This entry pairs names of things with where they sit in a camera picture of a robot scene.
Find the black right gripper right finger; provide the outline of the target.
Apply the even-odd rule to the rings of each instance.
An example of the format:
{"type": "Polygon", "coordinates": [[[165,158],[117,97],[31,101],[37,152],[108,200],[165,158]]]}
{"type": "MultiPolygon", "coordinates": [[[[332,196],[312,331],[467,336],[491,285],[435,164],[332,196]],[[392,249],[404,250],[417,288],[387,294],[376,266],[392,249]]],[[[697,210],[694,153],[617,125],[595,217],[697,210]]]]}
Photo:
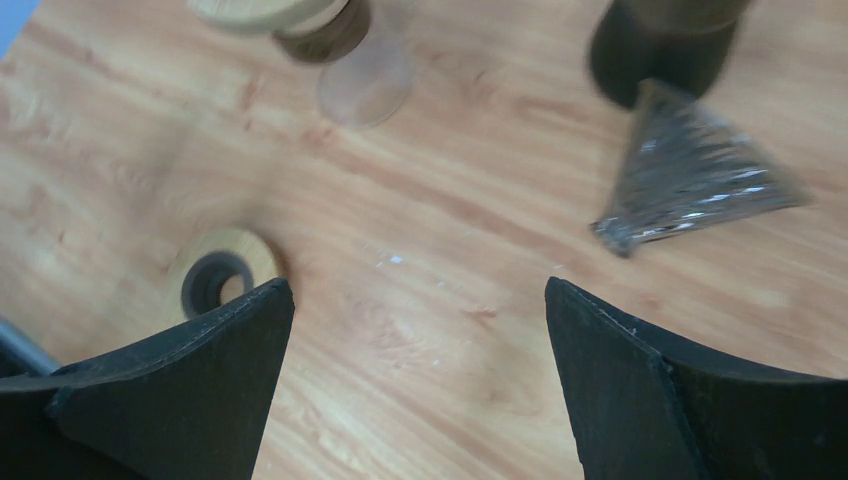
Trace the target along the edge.
{"type": "Polygon", "coordinates": [[[843,479],[847,383],[753,362],[551,278],[546,320],[588,479],[843,479]]]}

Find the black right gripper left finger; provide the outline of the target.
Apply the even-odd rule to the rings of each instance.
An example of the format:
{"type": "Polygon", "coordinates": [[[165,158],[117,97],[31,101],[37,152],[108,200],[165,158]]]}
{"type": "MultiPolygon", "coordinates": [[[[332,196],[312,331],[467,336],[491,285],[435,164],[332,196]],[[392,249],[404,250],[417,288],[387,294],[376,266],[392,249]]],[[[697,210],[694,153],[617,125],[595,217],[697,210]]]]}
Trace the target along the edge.
{"type": "Polygon", "coordinates": [[[248,479],[295,304],[276,278],[46,376],[1,382],[5,479],[248,479]]]}

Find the wooden ring dripper holder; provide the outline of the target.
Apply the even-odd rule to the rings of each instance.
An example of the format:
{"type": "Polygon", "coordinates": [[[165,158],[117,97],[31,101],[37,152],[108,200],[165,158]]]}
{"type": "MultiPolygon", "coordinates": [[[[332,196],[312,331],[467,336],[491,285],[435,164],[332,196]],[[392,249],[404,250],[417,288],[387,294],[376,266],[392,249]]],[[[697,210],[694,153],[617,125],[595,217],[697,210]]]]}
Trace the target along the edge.
{"type": "Polygon", "coordinates": [[[312,33],[327,25],[348,0],[189,0],[189,10],[207,24],[237,35],[312,33]]]}

